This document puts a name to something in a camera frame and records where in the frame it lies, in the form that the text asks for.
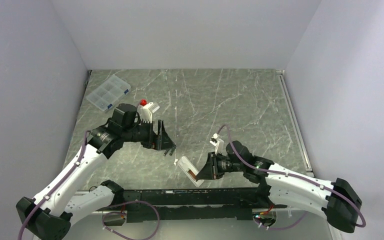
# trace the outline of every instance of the gray marble table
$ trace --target gray marble table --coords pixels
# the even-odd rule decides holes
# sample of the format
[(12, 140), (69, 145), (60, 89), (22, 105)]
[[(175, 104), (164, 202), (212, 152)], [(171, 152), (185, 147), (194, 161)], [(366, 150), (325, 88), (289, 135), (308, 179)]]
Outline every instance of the gray marble table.
[[(157, 102), (154, 119), (164, 120), (168, 135), (177, 145), (172, 156), (143, 148), (139, 143), (124, 147), (95, 170), (80, 190), (111, 179), (125, 189), (196, 188), (173, 163), (188, 157), (200, 170), (207, 153), (214, 151), (210, 137), (228, 124), (233, 140), (254, 155), (273, 160), (305, 174), (305, 164), (294, 132), (284, 94), (274, 69), (128, 69), (94, 70), (85, 96), (115, 74), (131, 85), (119, 103), (140, 99)], [(102, 112), (83, 99), (64, 166), (79, 150), (86, 130), (106, 122), (113, 110)], [(228, 142), (226, 130), (222, 139)], [(206, 180), (200, 188), (256, 187), (239, 172), (219, 180)]]

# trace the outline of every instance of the white wall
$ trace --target white wall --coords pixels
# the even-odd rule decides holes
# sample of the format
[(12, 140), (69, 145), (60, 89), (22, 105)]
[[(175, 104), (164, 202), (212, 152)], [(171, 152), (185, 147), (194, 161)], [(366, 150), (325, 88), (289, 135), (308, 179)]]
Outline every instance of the white wall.
[(50, 1), (0, 1), (0, 239), (17, 238), (18, 200), (61, 170), (86, 77)]
[(52, 0), (89, 69), (285, 69), (321, 0)]
[(323, 0), (286, 82), (316, 175), (362, 198), (367, 227), (344, 238), (384, 240), (384, 0)]

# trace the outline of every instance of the plastic storage box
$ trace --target plastic storage box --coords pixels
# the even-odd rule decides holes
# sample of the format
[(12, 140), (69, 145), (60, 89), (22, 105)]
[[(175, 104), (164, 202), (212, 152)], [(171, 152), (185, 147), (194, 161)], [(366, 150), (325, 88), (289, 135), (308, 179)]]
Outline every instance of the plastic storage box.
[(93, 90), (86, 99), (100, 110), (107, 112), (115, 103), (130, 92), (132, 86), (113, 74), (97, 89)]

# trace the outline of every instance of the purple cable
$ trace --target purple cable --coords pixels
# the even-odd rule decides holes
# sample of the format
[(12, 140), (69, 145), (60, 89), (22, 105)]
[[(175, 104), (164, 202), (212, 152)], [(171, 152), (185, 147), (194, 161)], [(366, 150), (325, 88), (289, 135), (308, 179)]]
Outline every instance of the purple cable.
[[(255, 169), (257, 171), (262, 171), (262, 172), (265, 172), (265, 173), (270, 173), (270, 174), (280, 174), (280, 175), (285, 175), (286, 172), (283, 172), (283, 171), (275, 171), (275, 170), (269, 170), (269, 169), (262, 169), (262, 168), (256, 168), (255, 166), (249, 164), (248, 162), (246, 162), (242, 157), (241, 155), (239, 155), (238, 151), (236, 150), (235, 146), (233, 145), (233, 141), (232, 141), (232, 136), (231, 136), (231, 131), (229, 129), (229, 126), (227, 124), (223, 124), (221, 125), (221, 127), (218, 129), (217, 131), (217, 134), (220, 134), (220, 132), (222, 131), (222, 129), (226, 127), (227, 129), (227, 137), (229, 138), (229, 143), (230, 143), (230, 146), (232, 147), (232, 150), (234, 152), (234, 154), (239, 158), (239, 160), (245, 164), (247, 167), (249, 168), (252, 168), (252, 169)], [(297, 175), (297, 174), (294, 174), (294, 173), (289, 173), (288, 176), (291, 176), (291, 177), (294, 177), (294, 178), (297, 178), (297, 179), (301, 179), (301, 180), (304, 180), (308, 183), (311, 183), (311, 184), (314, 184), (316, 187), (320, 187), (320, 183), (316, 182), (316, 181), (313, 181), (313, 180), (310, 180), (310, 179), (307, 179), (306, 177), (303, 177), (303, 176), (300, 176), (300, 175)], [(338, 192), (338, 191), (335, 191), (329, 187), (324, 187), (325, 190), (335, 194), (336, 196), (340, 197), (341, 199), (345, 200), (349, 205), (351, 205), (351, 207), (357, 212), (358, 216), (361, 218), (361, 224), (355, 224), (356, 227), (359, 227), (359, 228), (364, 228), (366, 226), (366, 219), (364, 218), (362, 212), (360, 211), (360, 209), (351, 201), (349, 200), (346, 196), (344, 196), (342, 193)]]
[[(80, 154), (78, 155), (77, 161), (75, 161), (76, 163), (77, 162), (80, 163), (82, 161), (82, 159), (83, 159), (83, 156), (85, 155), (85, 151), (86, 151), (86, 137), (87, 137), (88, 133), (90, 133), (90, 132), (91, 131), (86, 131), (84, 133), (83, 141), (81, 142)], [(57, 184), (55, 184), (55, 186), (46, 194), (46, 196), (50, 197), (61, 186), (61, 184), (63, 184), (63, 182), (65, 180), (67, 180), (67, 178), (69, 178), (69, 176), (74, 172), (76, 167), (77, 167), (77, 165), (73, 164), (73, 166), (70, 168), (70, 170), (64, 175), (64, 177), (61, 178), (61, 180)], [(20, 230), (18, 232), (17, 240), (22, 240), (24, 229), (27, 227), (30, 219), (33, 217), (33, 215), (36, 213), (36, 211), (42, 206), (42, 204), (44, 204), (45, 201), (46, 201), (46, 199), (42, 198), (42, 200), (40, 200), (40, 202), (27, 215), (27, 217), (25, 218), (25, 220), (22, 223), (22, 226), (21, 226), (21, 228), (20, 228)]]
[(127, 205), (127, 204), (135, 204), (135, 203), (140, 203), (140, 204), (145, 204), (145, 205), (150, 206), (150, 207), (152, 208), (152, 210), (153, 210), (153, 211), (155, 212), (155, 214), (156, 214), (156, 228), (155, 228), (155, 230), (153, 231), (153, 233), (152, 233), (150, 236), (145, 237), (145, 238), (143, 238), (143, 239), (133, 239), (133, 238), (130, 238), (130, 237), (128, 237), (128, 236), (125, 236), (125, 235), (119, 233), (118, 231), (114, 231), (113, 229), (107, 227), (107, 226), (105, 225), (105, 222), (104, 222), (105, 218), (108, 217), (109, 215), (120, 215), (120, 212), (119, 212), (119, 211), (112, 211), (112, 212), (109, 212), (109, 213), (105, 214), (104, 216), (102, 216), (102, 226), (103, 226), (103, 228), (106, 229), (106, 230), (108, 230), (108, 231), (110, 231), (111, 233), (116, 234), (117, 236), (122, 237), (122, 238), (127, 239), (127, 240), (149, 240), (149, 239), (151, 239), (153, 236), (155, 236), (155, 234), (156, 234), (157, 231), (158, 231), (158, 228), (160, 227), (160, 214), (158, 214), (157, 209), (156, 209), (152, 204), (150, 204), (149, 202), (141, 201), (141, 200), (127, 201), (127, 202), (123, 202), (123, 203), (116, 204), (116, 205), (112, 205), (112, 206), (108, 206), (108, 207), (109, 207), (109, 208), (114, 208), (114, 207), (120, 207), (120, 206)]

